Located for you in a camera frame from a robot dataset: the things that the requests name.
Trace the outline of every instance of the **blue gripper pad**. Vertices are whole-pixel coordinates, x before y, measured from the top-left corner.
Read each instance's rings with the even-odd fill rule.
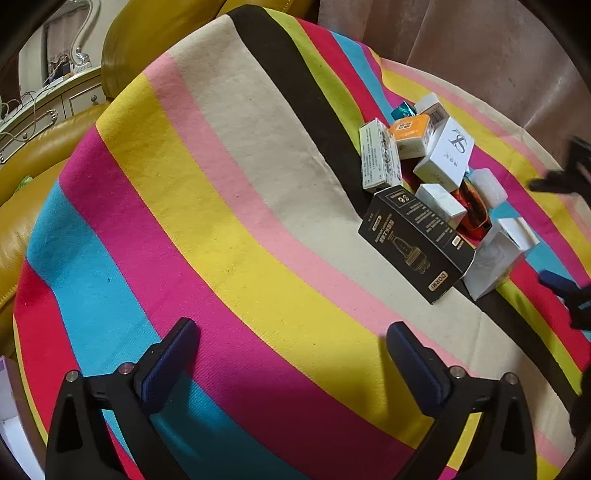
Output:
[[[552,290],[563,300],[566,300],[566,297],[579,292],[579,287],[574,281],[564,278],[550,270],[542,270],[538,275],[538,280],[544,287]]]
[[[452,389],[446,365],[432,349],[418,341],[404,322],[388,327],[386,344],[418,408],[436,419]]]
[[[137,363],[134,389],[146,415],[162,410],[180,374],[195,359],[199,338],[197,324],[181,318],[160,343],[143,354]]]

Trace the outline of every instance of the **striped tablecloth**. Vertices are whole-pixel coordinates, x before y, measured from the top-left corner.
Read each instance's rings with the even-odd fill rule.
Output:
[[[540,239],[476,303],[458,286],[429,305],[357,234],[359,127],[429,91],[474,136],[470,166],[506,188],[493,217],[522,216]],[[585,284],[591,271],[588,208],[524,187],[555,166],[483,102],[347,38],[258,7],[211,22],[115,99],[41,212],[15,305],[39,429],[66,371],[136,361],[188,316],[197,364],[152,419],[192,478],[391,479],[432,422],[385,349],[405,320],[449,365],[520,376],[538,477],[553,478],[589,340],[536,272]]]

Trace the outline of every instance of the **drawer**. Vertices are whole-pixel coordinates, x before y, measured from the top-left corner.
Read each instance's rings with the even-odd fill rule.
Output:
[[[61,98],[64,103],[66,118],[83,112],[93,105],[106,102],[103,88],[100,85],[100,77],[76,85],[74,88],[62,93]]]
[[[5,164],[27,141],[66,118],[59,96],[43,106],[37,106],[35,110],[34,116],[33,114],[28,115],[24,120],[7,130],[17,138],[16,140],[7,135],[0,137],[2,141],[0,143],[0,165]]]

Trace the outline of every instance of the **screw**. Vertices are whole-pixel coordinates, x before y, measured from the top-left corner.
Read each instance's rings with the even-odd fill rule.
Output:
[[[78,373],[78,370],[70,370],[68,373],[66,373],[66,381],[72,383],[78,380],[79,376],[80,374]]]
[[[513,372],[507,372],[503,375],[503,380],[511,385],[517,385],[519,383],[519,378]]]
[[[466,376],[466,371],[457,365],[449,368],[449,372],[455,378],[464,378]]]
[[[117,369],[117,371],[121,374],[121,375],[127,375],[130,374],[135,367],[135,363],[132,362],[125,362],[123,364],[121,364],[119,366],[119,368]]]

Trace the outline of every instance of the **black dormi box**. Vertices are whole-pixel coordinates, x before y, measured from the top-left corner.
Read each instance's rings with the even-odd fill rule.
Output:
[[[374,195],[359,234],[429,303],[462,278],[474,260],[474,248],[400,186]]]

